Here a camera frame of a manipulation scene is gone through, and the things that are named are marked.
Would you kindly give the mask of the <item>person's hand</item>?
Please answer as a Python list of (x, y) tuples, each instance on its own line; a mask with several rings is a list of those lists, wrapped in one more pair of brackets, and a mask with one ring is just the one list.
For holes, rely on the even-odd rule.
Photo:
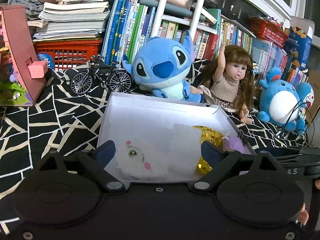
[[(317, 189), (320, 190), (320, 180), (315, 181), (315, 186), (317, 187)], [(309, 214), (305, 209), (305, 204), (303, 204), (303, 207), (302, 207), (300, 214), (298, 216), (298, 221), (300, 223), (302, 223), (303, 225), (306, 225), (308, 220), (309, 220)]]

